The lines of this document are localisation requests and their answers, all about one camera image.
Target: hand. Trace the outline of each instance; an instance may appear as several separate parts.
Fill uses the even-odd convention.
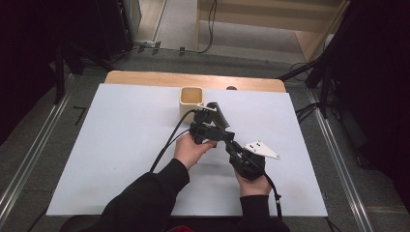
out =
[[[187,170],[190,170],[190,168],[199,161],[202,155],[209,149],[215,147],[215,145],[217,145],[217,141],[211,140],[203,144],[195,144],[192,136],[187,133],[178,138],[174,158],[179,160]]]
[[[241,196],[249,195],[269,195],[272,187],[269,185],[265,176],[261,176],[253,181],[243,178],[235,170],[235,176],[238,180],[239,187],[241,188]]]

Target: black stand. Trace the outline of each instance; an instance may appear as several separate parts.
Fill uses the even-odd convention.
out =
[[[50,46],[55,49],[55,76],[56,76],[56,98],[54,104],[60,102],[65,95],[65,78],[64,78],[64,61],[66,61],[70,70],[74,74],[82,74],[85,67],[79,59],[80,56],[84,56],[95,64],[103,67],[108,72],[113,71],[114,68],[102,60],[100,57],[89,52],[87,49],[76,45],[68,41],[65,38],[63,31],[64,23],[62,21],[63,12],[60,12],[61,8],[58,2],[51,0],[42,1],[30,1],[33,9],[37,11],[37,15],[40,21],[44,25],[44,28],[49,33],[48,35],[54,39],[54,43]]]
[[[346,11],[343,21],[341,22],[335,36],[323,51],[323,53],[315,60],[306,63],[300,68],[289,72],[285,75],[278,77],[281,81],[286,81],[300,73],[304,73],[310,69],[313,69],[307,77],[305,84],[308,88],[315,88],[317,84],[323,80],[320,94],[320,111],[323,117],[326,119],[326,103],[328,98],[329,86],[332,79],[332,55],[335,53],[337,46],[343,38],[345,32],[349,29],[353,23],[355,17],[362,11],[362,7],[359,4],[355,4],[356,1],[351,1],[349,8]]]
[[[67,62],[70,70],[74,74],[82,74],[84,72],[84,64],[80,61],[78,55],[82,55],[91,61],[93,61],[96,65],[101,66],[107,72],[114,71],[115,69],[108,63],[106,63],[101,58],[95,56],[91,52],[87,51],[86,49],[75,45],[74,43],[67,43],[67,42],[60,42],[56,48],[56,56],[55,56],[55,74],[56,74],[56,97],[54,104],[60,102],[65,94],[65,81],[64,81],[64,64],[63,60]]]

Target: gray floor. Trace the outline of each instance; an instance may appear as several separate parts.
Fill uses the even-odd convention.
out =
[[[181,45],[189,47],[192,40],[178,39],[176,36],[181,33],[176,30],[178,33],[172,34],[170,32],[172,30],[165,25],[166,23],[172,24],[171,10],[165,14],[161,26],[159,38],[162,45],[170,48],[178,48]],[[146,50],[139,54],[126,55],[115,66],[117,69],[127,71],[275,78],[287,73],[292,64],[303,62],[303,56],[298,50],[296,38],[292,36],[292,32],[281,31],[277,35],[271,35],[272,40],[277,43],[271,46],[272,50],[265,51],[261,50],[261,47],[266,46],[260,46],[262,43],[251,43],[251,40],[254,39],[247,37],[245,32],[241,31],[243,29],[231,29],[237,30],[236,35],[241,35],[244,40],[227,41],[228,39],[224,39],[221,33],[217,33],[219,29],[216,28],[216,44],[210,50],[210,54],[187,53],[180,57],[177,52],[173,51],[161,51],[157,55],[152,55],[150,50]],[[88,107],[99,83],[104,82],[105,77],[106,72],[100,67],[89,67],[84,75],[76,77],[76,84],[68,103],[45,143],[37,164],[12,207],[5,224],[0,228],[1,231],[26,231],[47,207],[83,121],[82,119],[79,125],[75,125],[80,112],[74,107]],[[301,74],[298,79],[305,77],[305,74]],[[286,90],[291,96],[295,109],[309,104],[308,91],[303,82],[291,79],[286,82]],[[0,147],[0,190],[2,192],[12,181],[48,116],[54,101],[54,94],[54,90],[51,90],[45,95]],[[331,113],[329,115],[331,116],[329,122],[335,138],[366,206],[374,230],[410,231],[410,217],[398,198],[391,180],[377,170],[364,170],[357,165],[355,151],[341,123]],[[313,114],[301,124],[301,130],[330,220],[343,232],[360,231],[340,183],[323,133]],[[64,217],[42,217],[34,231],[58,231],[65,220]],[[286,217],[284,220],[292,231],[331,231],[324,218]]]
[[[143,17],[135,41],[137,43],[153,43],[157,39],[160,29],[161,16],[166,6],[165,0],[141,0],[139,6]]]
[[[140,0],[141,6],[158,5],[159,0]],[[162,48],[196,50],[196,1],[168,0],[155,42]],[[141,21],[141,30],[155,30],[153,23]],[[198,50],[209,43],[208,22],[200,21]],[[208,54],[284,62],[305,62],[294,31],[215,22],[213,49]]]

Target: white plastic piece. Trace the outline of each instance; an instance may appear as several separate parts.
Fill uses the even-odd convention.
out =
[[[266,146],[263,142],[257,141],[257,142],[252,142],[252,143],[247,143],[244,146],[244,149],[247,149],[248,151],[267,158],[273,158],[273,159],[280,159],[280,156],[276,154],[274,151],[272,151],[268,146]]]
[[[207,106],[203,106],[203,105],[202,105],[202,104],[200,104],[200,103],[197,105],[197,107],[198,107],[198,108],[208,109],[208,110],[211,110],[211,111],[217,112],[217,110],[216,110],[216,109],[214,109],[214,108],[210,108],[210,107],[207,107]]]

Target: white tabletop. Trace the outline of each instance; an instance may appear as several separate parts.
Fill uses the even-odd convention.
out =
[[[53,195],[49,216],[99,215],[105,205],[147,172],[179,122],[177,87],[102,84]],[[228,131],[245,144],[261,140],[280,155],[266,172],[282,195],[282,213],[325,217],[323,202],[294,108],[286,93],[205,89],[218,102]],[[179,131],[188,128],[182,125]],[[172,144],[156,171],[172,159]],[[277,214],[270,196],[271,215]],[[173,216],[240,216],[239,186],[224,144],[190,170]]]

